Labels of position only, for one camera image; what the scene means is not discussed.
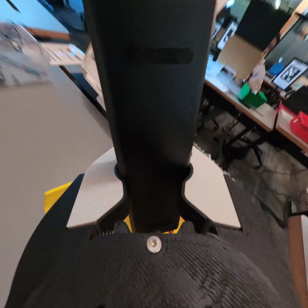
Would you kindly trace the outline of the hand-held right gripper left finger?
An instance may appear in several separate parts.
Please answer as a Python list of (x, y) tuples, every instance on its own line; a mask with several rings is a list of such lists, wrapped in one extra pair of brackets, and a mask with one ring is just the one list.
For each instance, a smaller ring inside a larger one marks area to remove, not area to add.
[(116, 175), (116, 167), (117, 158), (112, 147), (86, 170), (67, 229), (97, 225), (125, 200), (126, 188), (120, 176)]

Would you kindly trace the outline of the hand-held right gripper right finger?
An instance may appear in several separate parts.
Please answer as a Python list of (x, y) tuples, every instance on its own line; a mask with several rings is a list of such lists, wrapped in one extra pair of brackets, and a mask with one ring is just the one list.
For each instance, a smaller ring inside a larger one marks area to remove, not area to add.
[(191, 174), (184, 183), (184, 199), (214, 226), (240, 230), (241, 223), (229, 192), (227, 175), (196, 146), (190, 157)]

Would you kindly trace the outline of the yellow plastic bin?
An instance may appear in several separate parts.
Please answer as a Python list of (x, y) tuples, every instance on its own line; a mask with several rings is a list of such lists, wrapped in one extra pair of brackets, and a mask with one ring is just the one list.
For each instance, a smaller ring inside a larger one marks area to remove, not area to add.
[[(57, 186), (55, 188), (52, 188), (46, 192), (44, 192), (44, 205), (43, 205), (43, 208), (44, 208), (44, 212), (47, 213), (51, 207), (56, 203), (56, 201), (64, 194), (64, 192), (69, 188), (69, 186), (72, 184), (73, 182), (69, 182), (69, 183), (66, 183), (64, 185), (61, 185), (61, 186)], [(164, 232), (164, 234), (176, 234), (178, 233), (181, 225), (185, 222), (185, 220), (180, 217), (180, 220), (179, 220), (179, 225), (176, 229), (174, 230), (169, 230), (167, 232)]]

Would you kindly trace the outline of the black usb hub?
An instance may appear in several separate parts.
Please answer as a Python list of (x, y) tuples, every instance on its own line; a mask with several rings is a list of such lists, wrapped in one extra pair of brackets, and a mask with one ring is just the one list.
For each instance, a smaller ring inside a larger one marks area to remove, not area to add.
[(138, 233), (213, 227), (184, 198), (216, 1), (83, 1), (124, 196), (96, 223), (128, 215)]

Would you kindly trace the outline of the clear plastic bin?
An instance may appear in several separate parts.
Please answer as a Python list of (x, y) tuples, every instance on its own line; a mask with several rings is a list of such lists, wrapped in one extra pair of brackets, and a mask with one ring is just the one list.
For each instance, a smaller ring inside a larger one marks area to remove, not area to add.
[(19, 24), (0, 23), (0, 85), (14, 87), (50, 81), (49, 56)]

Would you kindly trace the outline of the grey desk with wood edge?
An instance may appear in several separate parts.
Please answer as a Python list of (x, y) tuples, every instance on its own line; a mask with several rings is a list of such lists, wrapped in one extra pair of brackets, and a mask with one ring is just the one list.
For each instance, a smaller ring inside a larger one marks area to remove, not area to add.
[(238, 112), (245, 114), (248, 118), (261, 126), (267, 132), (275, 127), (276, 111), (267, 103), (264, 103), (257, 109), (246, 107), (240, 100), (240, 87), (235, 80), (224, 72), (218, 72), (222, 68), (221, 64), (213, 61), (213, 55), (208, 56), (208, 62), (205, 73), (205, 86), (217, 93), (223, 101), (226, 101), (225, 109), (231, 109), (233, 106)]
[(290, 122), (294, 118), (294, 115), (287, 112), (284, 109), (280, 109), (277, 116), (277, 121), (275, 125), (275, 129), (281, 133), (284, 137), (286, 137), (293, 144), (298, 146), (303, 153), (307, 155), (308, 153), (308, 144), (304, 142), (302, 139), (297, 137), (291, 131)]
[(288, 249), (291, 273), (301, 307), (308, 307), (308, 218), (291, 216), (288, 221)]

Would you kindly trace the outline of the green plastic bin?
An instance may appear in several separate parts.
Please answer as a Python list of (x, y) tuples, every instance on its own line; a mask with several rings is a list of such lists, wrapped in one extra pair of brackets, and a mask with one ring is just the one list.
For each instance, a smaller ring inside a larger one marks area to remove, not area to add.
[(267, 97), (262, 91), (252, 91), (248, 82), (244, 83), (239, 92), (239, 98), (242, 103), (252, 108), (259, 108), (264, 103), (267, 103)]

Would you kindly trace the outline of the black desk pad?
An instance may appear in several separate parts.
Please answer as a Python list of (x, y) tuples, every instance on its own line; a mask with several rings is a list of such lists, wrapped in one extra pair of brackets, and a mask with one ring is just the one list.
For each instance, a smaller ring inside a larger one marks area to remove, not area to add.
[(98, 110), (98, 112), (102, 114), (104, 118), (107, 118), (106, 110), (102, 107), (102, 105), (97, 100), (98, 94), (93, 89), (93, 87), (88, 83), (88, 81), (85, 79), (83, 73), (81, 71), (77, 71), (77, 69), (72, 69), (72, 68), (69, 69), (68, 67), (65, 67), (64, 65), (60, 65), (59, 68), (75, 84), (75, 86), (90, 101), (90, 103)]

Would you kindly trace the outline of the red plastic bin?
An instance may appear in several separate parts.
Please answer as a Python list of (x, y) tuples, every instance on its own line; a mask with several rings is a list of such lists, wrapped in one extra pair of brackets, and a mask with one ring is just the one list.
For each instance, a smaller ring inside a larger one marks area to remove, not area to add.
[(298, 138), (308, 143), (308, 115), (300, 111), (290, 121), (291, 132)]

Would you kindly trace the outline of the plain wooden board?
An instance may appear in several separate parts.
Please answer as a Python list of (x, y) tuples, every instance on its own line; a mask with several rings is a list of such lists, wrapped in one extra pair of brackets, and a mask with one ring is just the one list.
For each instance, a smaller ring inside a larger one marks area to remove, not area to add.
[(235, 34), (225, 43), (218, 62), (235, 72), (235, 78), (247, 79), (263, 59), (263, 51)]

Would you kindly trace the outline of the blue container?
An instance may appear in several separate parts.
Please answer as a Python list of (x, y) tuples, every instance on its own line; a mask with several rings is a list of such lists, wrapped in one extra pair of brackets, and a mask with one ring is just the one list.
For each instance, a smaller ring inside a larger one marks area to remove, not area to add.
[(284, 68), (285, 64), (283, 62), (283, 57), (280, 57), (276, 63), (274, 63), (271, 68), (268, 70), (270, 76), (278, 75)]

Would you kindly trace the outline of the white laminated checklist sheet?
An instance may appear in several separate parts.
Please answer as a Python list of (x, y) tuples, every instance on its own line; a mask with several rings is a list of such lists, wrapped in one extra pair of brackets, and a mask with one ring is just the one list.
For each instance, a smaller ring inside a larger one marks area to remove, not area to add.
[(41, 43), (49, 56), (50, 66), (81, 65), (85, 53), (71, 43)]

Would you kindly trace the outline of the black white marker sign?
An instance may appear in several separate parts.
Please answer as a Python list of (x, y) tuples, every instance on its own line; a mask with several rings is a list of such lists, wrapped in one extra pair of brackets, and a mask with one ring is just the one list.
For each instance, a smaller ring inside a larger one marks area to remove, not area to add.
[(238, 27), (237, 21), (231, 21), (229, 23), (229, 25), (224, 30), (221, 39), (218, 41), (217, 48), (219, 50), (222, 50), (224, 48), (227, 40), (235, 34), (237, 27)]
[(293, 58), (283, 70), (272, 79), (272, 84), (283, 91), (289, 90), (290, 86), (296, 82), (308, 70), (308, 63), (297, 58)]

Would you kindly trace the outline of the black monitor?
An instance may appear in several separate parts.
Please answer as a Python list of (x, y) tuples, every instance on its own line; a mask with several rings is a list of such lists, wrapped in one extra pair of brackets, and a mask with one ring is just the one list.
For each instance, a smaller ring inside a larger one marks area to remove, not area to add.
[(267, 1), (252, 0), (237, 27), (235, 35), (260, 50), (264, 50), (279, 34), (290, 17), (291, 13), (283, 9), (275, 9)]

